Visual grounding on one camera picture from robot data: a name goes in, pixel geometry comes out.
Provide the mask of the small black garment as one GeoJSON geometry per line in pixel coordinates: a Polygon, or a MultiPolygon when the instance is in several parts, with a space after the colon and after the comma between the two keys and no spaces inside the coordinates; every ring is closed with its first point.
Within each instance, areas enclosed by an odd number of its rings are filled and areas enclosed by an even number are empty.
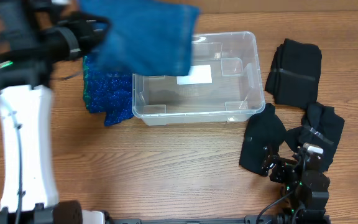
{"type": "Polygon", "coordinates": [[[269,148],[278,152],[285,140],[286,129],[275,114],[275,106],[265,105],[263,112],[254,114],[248,120],[242,143],[239,165],[250,172],[266,176],[262,166],[269,148]]]}

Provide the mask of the black garment with tape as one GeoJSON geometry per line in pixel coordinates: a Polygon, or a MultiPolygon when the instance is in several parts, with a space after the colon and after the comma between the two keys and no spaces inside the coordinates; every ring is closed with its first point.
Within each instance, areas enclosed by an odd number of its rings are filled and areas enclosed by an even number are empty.
{"type": "Polygon", "coordinates": [[[320,103],[309,104],[301,119],[301,126],[289,129],[285,142],[293,152],[304,143],[314,144],[323,149],[320,172],[326,172],[333,163],[341,139],[345,120],[335,113],[334,107],[320,103]]]}

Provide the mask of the blue sequin fabric garment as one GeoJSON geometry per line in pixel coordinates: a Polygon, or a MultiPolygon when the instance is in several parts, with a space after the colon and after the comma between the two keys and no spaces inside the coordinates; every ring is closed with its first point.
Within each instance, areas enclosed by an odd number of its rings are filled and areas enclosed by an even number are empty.
{"type": "Polygon", "coordinates": [[[96,65],[96,57],[83,58],[83,100],[91,114],[104,113],[104,125],[112,126],[131,119],[132,74],[102,70],[96,65]]]}

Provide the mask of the blue denim jeans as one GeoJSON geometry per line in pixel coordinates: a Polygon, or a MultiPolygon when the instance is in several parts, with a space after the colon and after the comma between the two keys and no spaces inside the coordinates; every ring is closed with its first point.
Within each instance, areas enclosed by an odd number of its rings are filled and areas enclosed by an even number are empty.
{"type": "Polygon", "coordinates": [[[111,23],[98,47],[99,68],[143,76],[187,76],[197,7],[148,0],[81,0],[80,9],[111,23]]]}

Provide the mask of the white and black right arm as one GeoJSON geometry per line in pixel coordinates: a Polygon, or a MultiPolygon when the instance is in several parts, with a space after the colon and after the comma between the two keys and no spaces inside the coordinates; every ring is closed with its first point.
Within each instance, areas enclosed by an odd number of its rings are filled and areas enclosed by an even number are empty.
{"type": "Polygon", "coordinates": [[[255,219],[256,223],[330,223],[325,206],[329,199],[330,179],[319,169],[323,161],[323,149],[305,143],[293,155],[293,159],[280,157],[269,146],[263,161],[264,176],[283,185],[280,199],[266,206],[255,219]],[[273,218],[263,214],[281,202],[288,207],[273,218]]]}

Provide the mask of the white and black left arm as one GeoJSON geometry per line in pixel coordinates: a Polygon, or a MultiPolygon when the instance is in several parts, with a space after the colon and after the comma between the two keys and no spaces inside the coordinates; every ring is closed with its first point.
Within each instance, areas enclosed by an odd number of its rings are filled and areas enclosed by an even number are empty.
{"type": "Polygon", "coordinates": [[[61,202],[50,140],[53,66],[82,58],[106,37],[110,22],[84,12],[62,16],[66,1],[0,1],[0,121],[4,187],[0,223],[108,224],[107,212],[61,202]]]}

